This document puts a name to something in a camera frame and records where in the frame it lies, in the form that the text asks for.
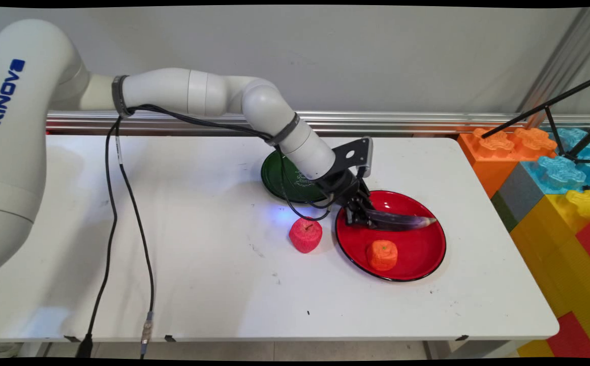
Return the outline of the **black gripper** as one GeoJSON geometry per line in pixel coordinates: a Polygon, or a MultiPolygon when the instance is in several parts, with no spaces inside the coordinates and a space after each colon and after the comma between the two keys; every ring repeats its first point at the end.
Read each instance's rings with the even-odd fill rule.
{"type": "Polygon", "coordinates": [[[376,210],[371,201],[371,192],[363,179],[366,176],[369,176],[367,168],[359,168],[356,174],[346,169],[326,174],[317,180],[317,187],[328,199],[325,205],[345,206],[345,222],[348,226],[367,227],[367,213],[376,210]]]}

